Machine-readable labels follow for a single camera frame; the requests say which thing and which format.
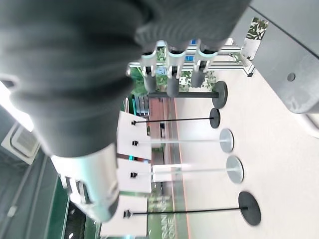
silver metal cylinder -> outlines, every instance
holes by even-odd
[[[51,159],[70,200],[92,219],[107,222],[119,198],[115,144],[85,156]]]

air vent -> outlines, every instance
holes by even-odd
[[[36,137],[18,123],[10,129],[1,146],[28,164],[33,162],[40,148]]]

black round base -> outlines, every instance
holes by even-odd
[[[221,109],[225,106],[228,97],[227,85],[224,81],[218,81],[215,84],[214,91],[219,93],[218,98],[213,98],[213,104],[216,109]]]
[[[243,208],[240,212],[245,221],[252,226],[257,226],[261,221],[261,213],[254,196],[249,192],[240,192],[238,204],[240,208]]]
[[[209,113],[209,122],[210,122],[210,126],[212,128],[218,128],[219,124],[220,124],[220,112],[218,109],[216,108],[212,108],[210,113]]]

stand with round base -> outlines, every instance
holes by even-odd
[[[153,166],[152,172],[131,172],[130,178],[152,176],[152,182],[171,182],[173,181],[172,175],[220,172],[227,172],[229,179],[235,184],[241,183],[244,179],[243,165],[236,156],[228,157],[226,168],[182,169],[181,164],[167,164],[161,165],[160,168]]]
[[[209,120],[210,125],[213,128],[217,128],[220,123],[220,113],[218,109],[213,108],[210,111],[210,115],[207,118],[189,118],[189,119],[157,119],[157,120],[145,120],[145,121],[132,121],[131,125],[136,125],[137,123],[153,123],[153,122],[172,122],[172,121],[188,121],[188,120]]]
[[[161,139],[151,139],[149,141],[132,141],[133,146],[138,146],[139,144],[159,144],[159,143],[190,143],[190,142],[218,142],[220,143],[221,149],[225,153],[230,153],[234,148],[234,136],[232,132],[225,128],[220,132],[218,139],[182,139],[182,140],[161,140]]]
[[[226,170],[229,179],[236,184],[241,183],[244,180],[244,167],[239,160],[234,155],[231,155],[228,157],[227,162],[226,162]]]
[[[224,81],[218,81],[214,86],[215,92],[218,93],[218,98],[213,98],[213,104],[215,108],[221,109],[225,106],[227,97],[228,97],[228,89],[227,85]]]
[[[212,128],[218,128],[220,124],[220,112],[216,108],[212,108],[209,113],[209,123]]]
[[[251,226],[259,225],[261,221],[261,212],[259,205],[254,196],[246,191],[240,192],[238,196],[239,207],[236,208],[218,208],[218,209],[202,209],[191,211],[173,211],[173,212],[132,212],[131,210],[125,210],[123,212],[123,218],[129,219],[133,216],[139,215],[151,215],[151,214],[188,214],[188,213],[213,213],[213,212],[226,212],[226,211],[239,211],[244,220]]]
[[[225,153],[230,153],[234,148],[234,136],[233,133],[225,128],[219,135],[220,147]]]
[[[166,92],[149,93],[150,98],[169,98]],[[211,98],[216,109],[225,106],[228,97],[227,85],[223,81],[215,84],[214,92],[179,92],[176,98]]]
[[[249,192],[240,192],[238,204],[240,208],[247,208],[240,210],[245,221],[252,226],[257,226],[261,221],[261,212],[254,196]]]

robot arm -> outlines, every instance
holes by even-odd
[[[0,72],[19,79],[11,101],[32,118],[70,199],[84,213],[105,222],[117,207],[116,130],[120,102],[132,88],[128,63],[158,40],[173,46],[210,39],[217,49],[248,3],[0,2]],[[171,63],[176,77],[180,63]],[[145,76],[152,78],[151,66],[154,62],[145,65]]]

